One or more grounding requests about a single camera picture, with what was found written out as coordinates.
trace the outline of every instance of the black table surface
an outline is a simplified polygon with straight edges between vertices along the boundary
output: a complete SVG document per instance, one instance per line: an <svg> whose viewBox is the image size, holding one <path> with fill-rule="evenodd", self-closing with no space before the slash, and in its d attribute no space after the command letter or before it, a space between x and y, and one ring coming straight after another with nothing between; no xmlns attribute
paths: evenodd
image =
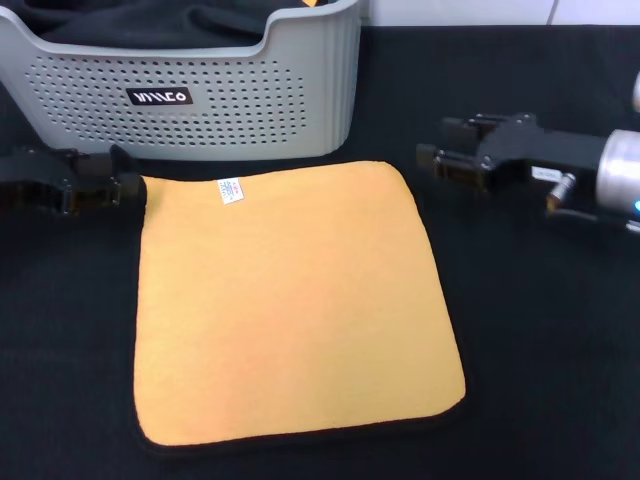
<svg viewBox="0 0 640 480"><path fill-rule="evenodd" d="M346 144L322 159L173 164L212 179L386 160L416 195L466 373L455 418L405 434L162 458L131 433L141 205L0 219L0 477L640 478L640 237L545 220L526 191L479 198L414 166L443 116L530 111L549 128L640 129L640 29L365 29ZM37 141L6 94L0 150Z"/></svg>

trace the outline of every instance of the silver metal cylinder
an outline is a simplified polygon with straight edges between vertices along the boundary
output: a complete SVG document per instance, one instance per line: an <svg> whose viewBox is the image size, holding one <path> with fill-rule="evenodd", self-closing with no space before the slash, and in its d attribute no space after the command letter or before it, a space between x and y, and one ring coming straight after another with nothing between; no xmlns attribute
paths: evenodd
<svg viewBox="0 0 640 480"><path fill-rule="evenodd" d="M559 208L571 194L571 190L576 186L576 177L571 173L565 173L558 184L547 195L547 210L550 212Z"/></svg>
<svg viewBox="0 0 640 480"><path fill-rule="evenodd" d="M611 134L600 158L596 198L605 208L640 215L640 133Z"/></svg>

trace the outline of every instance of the basket logo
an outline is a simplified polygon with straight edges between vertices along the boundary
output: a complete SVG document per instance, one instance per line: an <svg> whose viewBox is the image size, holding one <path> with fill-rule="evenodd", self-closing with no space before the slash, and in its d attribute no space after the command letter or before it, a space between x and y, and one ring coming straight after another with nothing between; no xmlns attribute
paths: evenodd
<svg viewBox="0 0 640 480"><path fill-rule="evenodd" d="M127 88L127 95L129 95L131 103L138 107L193 104L193 99L187 87Z"/></svg>

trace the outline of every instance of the towel label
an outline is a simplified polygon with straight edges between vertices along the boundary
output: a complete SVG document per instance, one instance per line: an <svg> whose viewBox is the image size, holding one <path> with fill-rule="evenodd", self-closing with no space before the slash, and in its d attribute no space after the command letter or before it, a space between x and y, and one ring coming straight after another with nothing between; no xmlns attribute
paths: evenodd
<svg viewBox="0 0 640 480"><path fill-rule="evenodd" d="M544 182L556 182L562 180L562 172L551 168L531 167L531 176Z"/></svg>
<svg viewBox="0 0 640 480"><path fill-rule="evenodd" d="M240 180L237 178L218 180L218 188L220 189L220 196L222 196L222 203L225 205L244 199Z"/></svg>

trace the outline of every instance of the basket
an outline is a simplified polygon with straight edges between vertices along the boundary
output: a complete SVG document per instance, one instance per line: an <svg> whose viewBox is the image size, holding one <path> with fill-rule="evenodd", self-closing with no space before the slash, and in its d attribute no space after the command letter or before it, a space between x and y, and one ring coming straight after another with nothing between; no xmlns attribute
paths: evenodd
<svg viewBox="0 0 640 480"><path fill-rule="evenodd" d="M51 148L313 157L349 133L359 39L358 0L278 10L252 47L183 50L50 43L0 7L0 81Z"/></svg>

